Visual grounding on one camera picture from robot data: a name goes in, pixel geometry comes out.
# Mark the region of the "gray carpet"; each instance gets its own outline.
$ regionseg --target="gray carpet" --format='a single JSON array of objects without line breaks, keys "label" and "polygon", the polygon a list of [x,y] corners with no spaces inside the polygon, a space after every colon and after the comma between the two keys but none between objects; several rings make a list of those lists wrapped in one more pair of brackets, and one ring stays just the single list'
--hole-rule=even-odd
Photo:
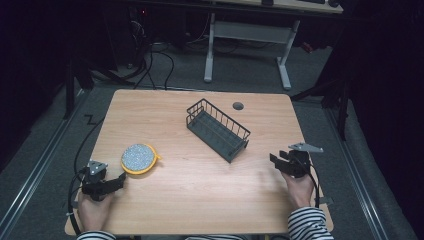
[{"label": "gray carpet", "polygon": [[[293,89],[284,91],[279,78],[275,60],[259,56],[246,56],[244,52],[230,54],[217,53],[215,56],[214,80],[203,82],[205,49],[184,51],[156,45],[156,50],[165,49],[174,61],[174,70],[168,81],[169,90],[176,88],[208,91],[281,93],[294,95],[314,85],[315,80],[331,53],[331,49],[317,50],[311,54],[294,48],[287,61],[287,69]],[[221,51],[231,49],[225,46]],[[151,78],[160,88],[171,70],[171,61],[165,55],[153,54]],[[121,68],[120,74],[129,70]],[[83,96],[86,100],[75,113],[41,181],[33,192],[28,204],[18,214],[16,223],[7,239],[74,239],[64,233],[66,222],[66,197],[69,182],[73,176],[73,161],[85,136],[93,128],[88,124],[99,121],[105,116],[112,95],[116,89],[123,88],[111,82],[96,81],[95,88]],[[148,77],[143,80],[140,89],[151,89]],[[347,141],[340,142],[334,132],[329,116],[333,110],[322,109],[319,97],[308,97],[294,102],[294,108],[307,143],[324,148],[324,153],[313,154],[312,159],[318,170],[322,189],[327,197],[334,201],[329,205],[335,225],[333,235],[336,239],[375,239],[370,224],[364,214],[358,194],[353,187],[345,156],[347,146],[349,154],[355,159],[355,165],[361,174],[371,199],[375,203],[388,239],[416,239],[414,232],[402,215],[401,209],[387,187],[384,178],[375,165],[369,152],[353,107],[349,106],[349,118],[346,125]],[[62,123],[65,94],[62,90],[47,112],[33,126],[32,132],[20,151],[0,175],[2,193],[0,216],[5,216],[29,177],[43,150]],[[78,158],[78,166],[84,165],[94,147],[96,129],[88,138]],[[145,236],[152,239],[177,239],[178,236]]]}]

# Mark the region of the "wrist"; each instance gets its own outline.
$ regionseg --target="wrist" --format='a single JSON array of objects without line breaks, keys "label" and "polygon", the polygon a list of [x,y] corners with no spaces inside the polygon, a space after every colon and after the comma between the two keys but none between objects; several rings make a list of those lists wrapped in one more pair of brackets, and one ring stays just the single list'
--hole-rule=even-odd
[{"label": "wrist", "polygon": [[101,220],[96,221],[96,219],[88,219],[82,225],[84,232],[102,231],[103,229],[103,222]]},{"label": "wrist", "polygon": [[293,206],[295,209],[304,208],[304,207],[310,207],[311,202],[306,199],[293,199]]}]

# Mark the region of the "striped sleeve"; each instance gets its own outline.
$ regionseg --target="striped sleeve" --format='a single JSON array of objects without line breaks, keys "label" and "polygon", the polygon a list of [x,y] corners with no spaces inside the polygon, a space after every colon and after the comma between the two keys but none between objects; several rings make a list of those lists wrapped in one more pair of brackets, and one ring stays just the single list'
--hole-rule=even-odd
[{"label": "striped sleeve", "polygon": [[297,209],[289,216],[289,234],[292,240],[334,239],[325,225],[324,212],[319,208]]},{"label": "striped sleeve", "polygon": [[81,233],[77,240],[116,240],[115,236],[102,231],[91,231]]}]

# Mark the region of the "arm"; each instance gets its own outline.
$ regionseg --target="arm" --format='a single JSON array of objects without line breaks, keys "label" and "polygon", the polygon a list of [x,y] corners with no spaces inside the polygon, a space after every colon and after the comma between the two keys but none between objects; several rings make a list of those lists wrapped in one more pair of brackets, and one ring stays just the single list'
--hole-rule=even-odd
[{"label": "arm", "polygon": [[295,207],[289,216],[289,234],[293,240],[334,239],[325,225],[324,212],[311,207],[311,196],[314,189],[308,175],[293,178],[281,173],[287,182],[290,201]]},{"label": "arm", "polygon": [[83,233],[78,236],[77,240],[116,239],[112,234],[102,231],[109,216],[113,196],[113,193],[108,194],[103,201],[95,202],[89,195],[78,194],[78,215],[83,225]]}]

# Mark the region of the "dark background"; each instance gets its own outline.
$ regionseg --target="dark background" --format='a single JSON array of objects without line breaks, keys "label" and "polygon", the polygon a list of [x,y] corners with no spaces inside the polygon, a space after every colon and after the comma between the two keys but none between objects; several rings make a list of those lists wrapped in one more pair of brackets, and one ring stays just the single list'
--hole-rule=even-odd
[{"label": "dark background", "polygon": [[[94,5],[53,1],[0,4],[3,169],[65,82],[71,53],[84,54],[109,69],[116,61],[103,11]],[[349,96],[368,146],[417,236],[424,238],[419,221],[424,214],[423,2],[344,1],[342,6],[345,16],[372,22],[358,30],[337,23],[302,21],[295,46],[308,42],[314,48],[334,47],[317,86],[334,76],[343,80],[346,64],[350,64],[354,71]],[[196,35],[201,30],[189,24],[196,22],[190,19],[205,18],[205,14],[185,11],[152,9],[151,13],[151,24],[156,24],[152,28],[156,32],[151,34],[180,47],[189,40],[184,31]],[[163,17],[170,15],[175,17],[173,21]]]}]

